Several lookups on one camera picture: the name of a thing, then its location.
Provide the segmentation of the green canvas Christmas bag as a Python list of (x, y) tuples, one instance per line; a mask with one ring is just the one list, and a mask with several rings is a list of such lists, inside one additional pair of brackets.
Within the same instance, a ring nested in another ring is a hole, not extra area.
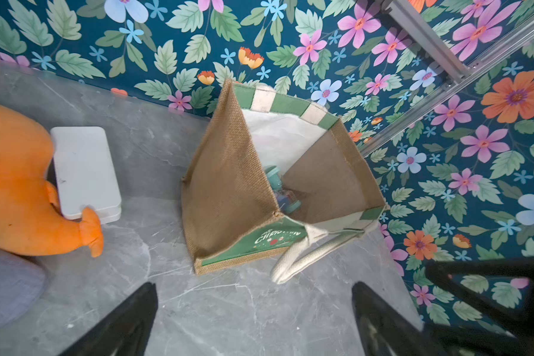
[(267, 85), (226, 80), (182, 180), (197, 274), (277, 257), (289, 281), (379, 226), (387, 203), (341, 120)]

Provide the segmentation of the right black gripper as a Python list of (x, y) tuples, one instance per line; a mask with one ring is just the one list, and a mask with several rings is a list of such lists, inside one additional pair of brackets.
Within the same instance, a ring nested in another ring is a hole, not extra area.
[[(529, 289), (520, 309), (505, 307), (452, 280), (455, 274), (482, 277), (526, 277)], [(534, 355), (534, 257), (519, 260), (480, 262), (429, 262), (425, 275), (436, 286), (451, 293), (511, 333), (510, 336), (471, 328), (428, 323), (424, 334), (438, 342), (449, 355), (468, 349), (486, 355)]]

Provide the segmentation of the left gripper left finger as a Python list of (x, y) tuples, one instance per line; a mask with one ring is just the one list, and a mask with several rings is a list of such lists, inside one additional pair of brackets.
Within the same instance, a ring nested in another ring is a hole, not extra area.
[(159, 301), (157, 286), (144, 283), (63, 355), (144, 355)]

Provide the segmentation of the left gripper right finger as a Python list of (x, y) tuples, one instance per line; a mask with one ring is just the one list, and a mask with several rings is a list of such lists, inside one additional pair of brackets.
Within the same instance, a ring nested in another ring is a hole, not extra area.
[(352, 307), (365, 355), (446, 355), (364, 282), (352, 287)]

